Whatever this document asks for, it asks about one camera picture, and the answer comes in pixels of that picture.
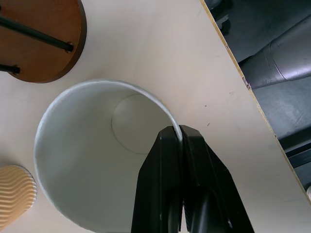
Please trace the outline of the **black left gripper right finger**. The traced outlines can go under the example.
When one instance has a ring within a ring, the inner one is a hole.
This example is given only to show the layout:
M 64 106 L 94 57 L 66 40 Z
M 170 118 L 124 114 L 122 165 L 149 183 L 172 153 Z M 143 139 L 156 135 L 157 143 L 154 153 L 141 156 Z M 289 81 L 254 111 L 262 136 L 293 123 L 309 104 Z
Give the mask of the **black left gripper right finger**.
M 187 231 L 255 233 L 228 168 L 198 130 L 180 128 Z

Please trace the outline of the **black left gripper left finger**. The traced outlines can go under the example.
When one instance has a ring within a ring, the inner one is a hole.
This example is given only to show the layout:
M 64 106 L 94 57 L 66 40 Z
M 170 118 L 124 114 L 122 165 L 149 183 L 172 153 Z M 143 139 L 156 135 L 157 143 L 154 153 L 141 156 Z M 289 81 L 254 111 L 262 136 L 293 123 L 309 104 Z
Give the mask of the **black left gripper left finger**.
M 138 173 L 131 233 L 179 233 L 182 144 L 174 127 L 161 130 Z

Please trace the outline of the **white paper cup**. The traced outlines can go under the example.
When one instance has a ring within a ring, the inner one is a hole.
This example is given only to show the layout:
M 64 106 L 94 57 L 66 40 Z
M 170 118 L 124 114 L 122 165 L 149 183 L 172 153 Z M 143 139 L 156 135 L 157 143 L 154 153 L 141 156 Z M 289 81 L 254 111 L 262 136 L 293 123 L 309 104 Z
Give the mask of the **white paper cup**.
M 130 83 L 91 80 L 61 93 L 35 136 L 38 181 L 67 219 L 95 233 L 130 233 L 138 172 L 170 111 Z

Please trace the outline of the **brown ribbed paper cup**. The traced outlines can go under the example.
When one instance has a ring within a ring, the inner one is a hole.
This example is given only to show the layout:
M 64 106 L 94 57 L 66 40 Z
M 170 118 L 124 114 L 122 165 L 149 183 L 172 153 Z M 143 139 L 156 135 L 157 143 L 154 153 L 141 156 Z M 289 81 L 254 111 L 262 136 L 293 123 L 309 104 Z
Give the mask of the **brown ribbed paper cup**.
M 37 197 L 37 185 L 22 166 L 0 167 L 0 231 L 29 210 Z

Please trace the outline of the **round wooden holder base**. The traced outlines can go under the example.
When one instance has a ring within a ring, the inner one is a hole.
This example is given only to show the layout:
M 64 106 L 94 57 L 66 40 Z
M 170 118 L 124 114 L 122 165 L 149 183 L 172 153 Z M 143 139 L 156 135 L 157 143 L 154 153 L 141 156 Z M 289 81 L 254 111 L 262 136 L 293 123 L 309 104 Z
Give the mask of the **round wooden holder base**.
M 77 63 L 86 33 L 81 0 L 0 0 L 0 72 L 56 81 Z

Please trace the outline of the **silver robot leg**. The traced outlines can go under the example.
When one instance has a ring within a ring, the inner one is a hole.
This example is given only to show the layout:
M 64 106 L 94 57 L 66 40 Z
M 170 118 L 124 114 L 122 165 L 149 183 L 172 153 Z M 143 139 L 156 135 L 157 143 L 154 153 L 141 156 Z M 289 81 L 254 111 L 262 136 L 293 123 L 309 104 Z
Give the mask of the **silver robot leg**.
M 311 76 L 311 15 L 239 62 L 253 89 Z

